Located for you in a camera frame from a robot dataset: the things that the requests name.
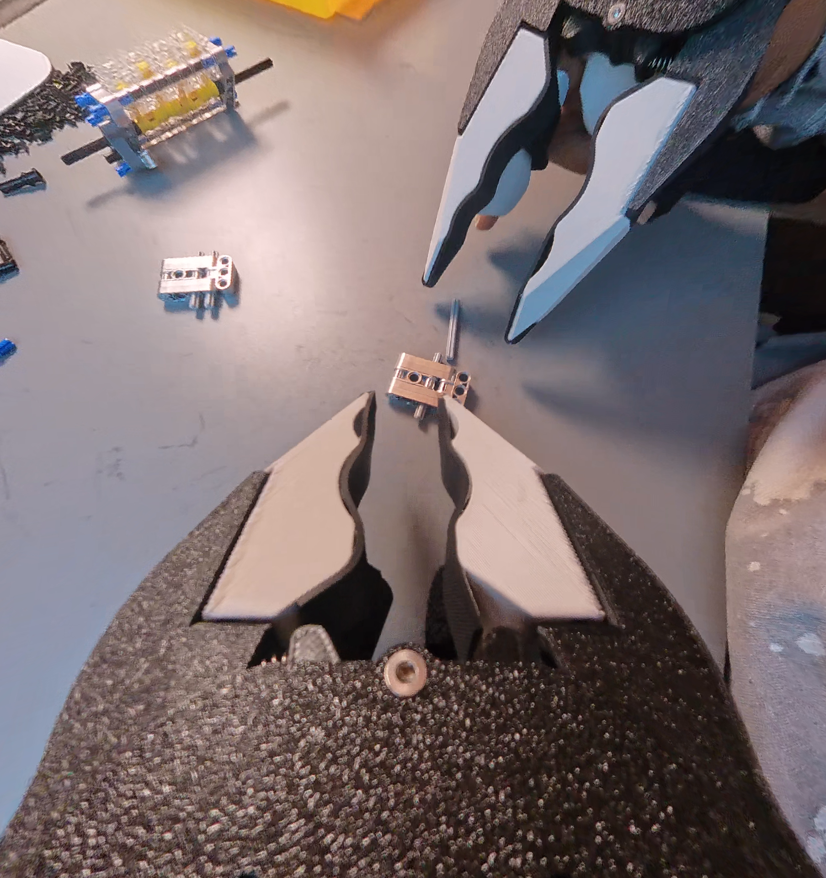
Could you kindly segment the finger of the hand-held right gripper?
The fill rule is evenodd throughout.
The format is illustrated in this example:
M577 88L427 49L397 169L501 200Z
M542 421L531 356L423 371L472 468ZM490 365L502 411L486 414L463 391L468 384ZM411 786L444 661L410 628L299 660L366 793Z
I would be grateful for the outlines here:
M608 108L581 193L554 225L546 257L521 291L509 343L549 314L627 234L629 204L694 92L691 82L662 76Z
M542 168L568 92L544 32L521 27L453 148L422 282L433 286L479 216L509 214Z

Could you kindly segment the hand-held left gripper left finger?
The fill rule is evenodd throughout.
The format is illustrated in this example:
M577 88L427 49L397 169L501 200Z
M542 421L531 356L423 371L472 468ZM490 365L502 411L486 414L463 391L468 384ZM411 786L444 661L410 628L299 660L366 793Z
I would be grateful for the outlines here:
M361 394L268 468L204 620L274 621L360 561L358 508L370 481L375 414L375 393Z

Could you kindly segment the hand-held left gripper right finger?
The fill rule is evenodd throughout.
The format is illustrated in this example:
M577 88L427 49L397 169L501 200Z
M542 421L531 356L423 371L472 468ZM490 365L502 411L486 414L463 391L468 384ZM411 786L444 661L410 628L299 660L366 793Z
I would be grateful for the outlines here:
M457 401L438 406L442 482L454 513L443 604L458 658L508 630L523 652L542 624L605 621L544 473Z

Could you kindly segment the grey brick assembly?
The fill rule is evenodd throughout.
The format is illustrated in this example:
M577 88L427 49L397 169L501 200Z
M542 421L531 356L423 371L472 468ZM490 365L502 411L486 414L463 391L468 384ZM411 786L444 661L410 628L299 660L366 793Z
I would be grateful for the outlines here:
M217 318L223 305L239 303L239 277L230 256L217 251L163 260L157 298L169 312L192 312L197 319Z
M470 384L470 373L448 364L440 353L430 360L402 353L387 395L394 401L415 407L415 418L421 423L443 397L465 405Z

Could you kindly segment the person's right forearm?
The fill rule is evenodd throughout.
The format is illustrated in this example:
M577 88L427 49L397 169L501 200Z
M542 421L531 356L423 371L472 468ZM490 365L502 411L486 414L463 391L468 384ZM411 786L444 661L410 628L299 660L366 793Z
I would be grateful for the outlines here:
M826 31L797 72L736 114L731 125L736 131L754 129L772 149L815 137L826 142Z

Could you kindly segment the grey desk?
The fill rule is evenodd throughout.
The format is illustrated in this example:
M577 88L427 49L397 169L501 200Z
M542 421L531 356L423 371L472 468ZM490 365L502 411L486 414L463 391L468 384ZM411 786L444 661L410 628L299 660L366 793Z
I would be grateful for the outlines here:
M151 568L245 477L377 394L361 506L394 589L379 647L421 639L451 502L437 431L385 398L402 351L459 361L476 414L561 475L671 589L722 664L724 528L745 444L767 214L685 202L634 230L504 342L517 284L581 178L536 173L495 229L421 286L456 125L495 2L384 2L363 21L265 2L46 2L2 30L56 65L192 27L244 68L219 117L118 178L66 128L8 163L20 273L0 283L0 834L69 688ZM217 251L239 303L165 310L162 262Z

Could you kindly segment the person's right hand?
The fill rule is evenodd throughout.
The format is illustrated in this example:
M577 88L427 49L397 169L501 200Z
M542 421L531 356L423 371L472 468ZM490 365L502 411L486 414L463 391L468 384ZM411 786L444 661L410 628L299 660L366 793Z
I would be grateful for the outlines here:
M580 84L583 59L563 58L560 69L567 73L569 88L562 104L560 120L550 139L549 161L574 174L586 176L591 157L592 135L582 116Z

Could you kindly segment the yellow box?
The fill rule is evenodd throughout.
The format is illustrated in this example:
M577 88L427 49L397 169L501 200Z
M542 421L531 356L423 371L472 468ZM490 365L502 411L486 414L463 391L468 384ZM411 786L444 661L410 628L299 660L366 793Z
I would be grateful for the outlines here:
M362 20L367 17L371 10L380 3L380 1L363 0L363 1L320 1L320 0L277 0L273 1L277 5L285 6L289 9L301 12L303 14L318 17L320 19L329 19L334 16L344 16L353 20Z

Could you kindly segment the person's leg in pale trousers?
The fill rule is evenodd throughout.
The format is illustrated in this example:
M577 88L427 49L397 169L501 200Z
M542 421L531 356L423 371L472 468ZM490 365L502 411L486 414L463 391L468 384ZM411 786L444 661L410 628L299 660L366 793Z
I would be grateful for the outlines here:
M826 876L826 360L760 387L749 437L725 541L731 688Z

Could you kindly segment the clear yellow brick engine assembly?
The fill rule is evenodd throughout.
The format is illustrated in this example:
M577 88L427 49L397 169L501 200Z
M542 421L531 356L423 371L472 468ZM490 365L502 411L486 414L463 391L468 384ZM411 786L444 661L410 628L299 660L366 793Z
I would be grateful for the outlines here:
M236 50L220 38L188 28L106 61L94 82L75 96L85 121L100 136L63 155L70 166L107 149L123 177L153 170L150 148L236 109L236 87L269 70L272 59L234 72Z

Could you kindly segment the pile of black brick pins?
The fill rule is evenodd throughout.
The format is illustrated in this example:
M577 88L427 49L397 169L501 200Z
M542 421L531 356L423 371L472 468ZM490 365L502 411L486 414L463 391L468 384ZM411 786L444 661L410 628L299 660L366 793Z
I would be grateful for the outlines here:
M50 141L55 132L83 121L86 113L75 97L95 81L93 68L73 61L67 70L53 69L42 85L0 115L0 175L6 174L7 156L28 153L30 145Z

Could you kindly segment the white rounded board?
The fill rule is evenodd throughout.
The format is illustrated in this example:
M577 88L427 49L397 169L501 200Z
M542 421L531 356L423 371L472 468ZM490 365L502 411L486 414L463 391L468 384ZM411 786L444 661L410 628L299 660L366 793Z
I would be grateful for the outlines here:
M38 88L52 69L43 53L0 38L0 115Z

